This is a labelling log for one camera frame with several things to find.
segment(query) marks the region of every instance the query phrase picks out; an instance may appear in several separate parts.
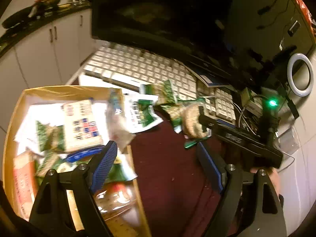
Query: cabinet handle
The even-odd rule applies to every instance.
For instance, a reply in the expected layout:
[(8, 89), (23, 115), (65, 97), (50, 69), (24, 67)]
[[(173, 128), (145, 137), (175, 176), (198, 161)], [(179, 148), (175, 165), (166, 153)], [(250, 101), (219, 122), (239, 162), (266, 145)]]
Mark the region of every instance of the cabinet handle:
[(55, 29), (55, 40), (57, 40), (57, 28), (56, 28), (56, 26), (54, 26), (54, 29)]
[(49, 29), (49, 34), (51, 36), (51, 42), (53, 42), (54, 41), (54, 39), (53, 39), (53, 31), (52, 31), (51, 28)]

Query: white ring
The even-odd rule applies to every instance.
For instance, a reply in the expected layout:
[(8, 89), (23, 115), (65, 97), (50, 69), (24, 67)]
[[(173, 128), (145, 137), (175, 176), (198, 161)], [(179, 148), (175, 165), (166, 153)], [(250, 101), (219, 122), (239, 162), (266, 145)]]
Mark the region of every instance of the white ring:
[[(297, 60), (302, 60), (306, 63), (308, 70), (309, 70), (309, 85), (305, 90), (300, 90), (298, 89), (293, 81), (293, 76), (292, 76), (292, 69), (293, 69), (293, 65)], [(298, 95), (299, 97), (304, 97), (307, 96), (311, 93), (312, 88), (313, 88), (313, 84), (314, 84), (314, 73), (313, 73), (313, 66), (311, 64), (311, 61), (302, 53), (295, 53), (291, 56), (289, 63), (288, 63), (288, 82), (290, 85), (291, 90), (293, 91), (293, 93), (295, 93), (296, 95)]]

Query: orange package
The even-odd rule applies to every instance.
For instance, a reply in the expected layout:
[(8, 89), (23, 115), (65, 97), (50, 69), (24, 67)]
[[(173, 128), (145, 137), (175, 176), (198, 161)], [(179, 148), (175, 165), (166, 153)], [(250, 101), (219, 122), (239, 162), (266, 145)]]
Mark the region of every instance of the orange package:
[(17, 202), (25, 220), (29, 220), (32, 206), (38, 191), (35, 180), (35, 162), (30, 151), (14, 158), (14, 182)]

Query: countertop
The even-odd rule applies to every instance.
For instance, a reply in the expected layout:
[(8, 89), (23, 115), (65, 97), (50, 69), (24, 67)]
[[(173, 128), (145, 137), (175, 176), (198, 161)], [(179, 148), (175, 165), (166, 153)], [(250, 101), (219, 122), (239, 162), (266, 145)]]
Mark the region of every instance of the countertop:
[(41, 16), (39, 19), (31, 21), (23, 26), (17, 25), (7, 29), (4, 35), (0, 37), (0, 58), (24, 37), (28, 36), (39, 28), (56, 19), (62, 18), (77, 11), (88, 9), (90, 7), (91, 3), (87, 1), (83, 1), (80, 4), (70, 3), (68, 7), (59, 7), (57, 11), (48, 12), (47, 15)]

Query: screw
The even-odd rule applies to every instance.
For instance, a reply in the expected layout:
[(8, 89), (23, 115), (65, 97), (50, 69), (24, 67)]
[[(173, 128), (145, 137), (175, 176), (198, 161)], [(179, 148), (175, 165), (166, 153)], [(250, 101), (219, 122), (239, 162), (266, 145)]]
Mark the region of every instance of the screw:
[(265, 176), (267, 174), (267, 172), (264, 169), (260, 169), (259, 174), (262, 176)]
[(55, 174), (56, 170), (55, 169), (50, 169), (47, 173), (48, 175), (53, 175)]
[(228, 164), (227, 166), (228, 166), (228, 170), (230, 171), (234, 171), (236, 169), (235, 165), (233, 164)]
[(79, 166), (78, 166), (79, 170), (85, 170), (87, 168), (87, 164), (86, 163), (81, 163)]

